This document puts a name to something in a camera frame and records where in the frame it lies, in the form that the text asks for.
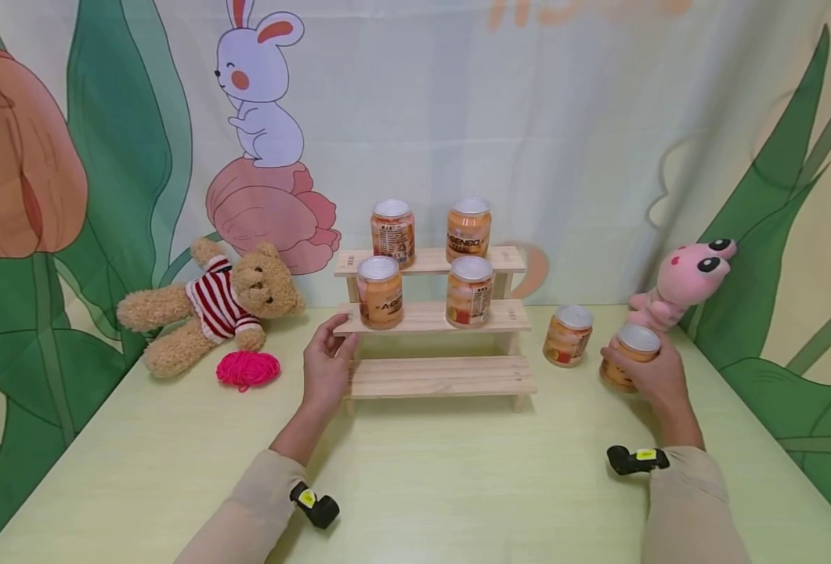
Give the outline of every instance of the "can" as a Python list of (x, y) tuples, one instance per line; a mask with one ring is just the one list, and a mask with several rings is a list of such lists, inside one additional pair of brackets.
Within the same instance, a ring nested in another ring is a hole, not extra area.
[(593, 326), (594, 316), (587, 308), (576, 305), (558, 308), (547, 328), (544, 356), (557, 367), (577, 366), (584, 357)]
[(415, 215), (402, 200), (379, 201), (371, 214), (374, 256), (389, 256), (406, 268), (415, 262)]
[(490, 314), (493, 267), (480, 256), (461, 256), (446, 279), (446, 320), (453, 327), (481, 327)]
[(461, 256), (487, 256), (490, 243), (490, 203), (482, 197), (466, 197), (446, 214), (446, 261)]
[(403, 320), (403, 277), (389, 256), (369, 256), (358, 263), (356, 285), (362, 323), (373, 329), (396, 327)]
[[(616, 333), (616, 349), (631, 360), (650, 362), (659, 355), (659, 336), (641, 325), (623, 325)], [(600, 363), (600, 378), (621, 392), (637, 392), (634, 384), (615, 364)]]

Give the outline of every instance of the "light green table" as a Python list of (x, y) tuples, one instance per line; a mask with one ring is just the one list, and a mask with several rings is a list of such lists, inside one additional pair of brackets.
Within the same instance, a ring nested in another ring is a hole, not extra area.
[[(571, 370), (540, 355), (552, 308), (528, 310), (522, 349), (540, 391), (521, 414), (502, 397), (361, 400), (355, 419), (337, 416), (310, 467), (340, 521), (321, 533), (296, 515), (269, 562), (638, 562), (645, 480), (613, 479), (605, 450), (650, 445), (649, 417), (597, 376), (624, 308), (593, 308), (590, 354)], [(272, 328), (266, 350), (284, 375), (265, 389), (219, 387), (214, 368), (231, 345), (172, 384), (132, 369), (1, 533), (0, 563), (170, 562), (296, 408), (302, 346), (330, 314)], [(381, 346), (403, 344), (389, 339)], [(831, 563), (829, 504), (677, 339), (753, 561)]]

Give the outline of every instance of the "sleeve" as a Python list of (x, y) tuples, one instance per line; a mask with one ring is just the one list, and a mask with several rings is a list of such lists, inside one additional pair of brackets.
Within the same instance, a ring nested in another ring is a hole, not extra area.
[(244, 313), (237, 319), (237, 333), (245, 331), (245, 329), (252, 329), (261, 326), (262, 325), (258, 322), (258, 319), (248, 313)]
[(298, 462), (262, 451), (175, 564), (262, 564), (290, 521), (290, 491), (304, 479)]
[(750, 564), (716, 461), (693, 446), (665, 451), (670, 467), (651, 474), (643, 563)]
[(226, 266), (230, 266), (230, 261), (227, 260), (227, 257), (224, 255), (216, 255), (211, 257), (211, 260), (208, 261), (208, 264), (205, 266), (205, 273), (214, 273), (218, 272), (221, 268)]

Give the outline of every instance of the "teddy bear ear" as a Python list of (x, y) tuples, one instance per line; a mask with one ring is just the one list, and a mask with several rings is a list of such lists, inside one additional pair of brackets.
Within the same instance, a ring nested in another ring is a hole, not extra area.
[(270, 256), (272, 258), (280, 258), (280, 253), (277, 251), (277, 247), (274, 246), (273, 243), (268, 243), (267, 241), (262, 241), (259, 244), (255, 245), (255, 250), (259, 251), (262, 255)]
[(296, 293), (296, 303), (290, 308), (290, 313), (303, 313), (305, 311), (305, 298), (302, 297), (300, 292), (296, 290), (294, 292)]

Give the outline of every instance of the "red and white striped shirt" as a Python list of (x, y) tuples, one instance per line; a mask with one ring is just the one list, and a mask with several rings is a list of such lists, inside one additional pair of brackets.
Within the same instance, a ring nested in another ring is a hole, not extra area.
[(234, 334), (260, 327), (258, 320), (237, 303), (237, 295), (230, 286), (230, 261), (224, 255), (208, 261), (205, 274), (199, 280), (187, 283), (187, 297), (196, 309), (202, 332), (215, 343), (232, 338)]

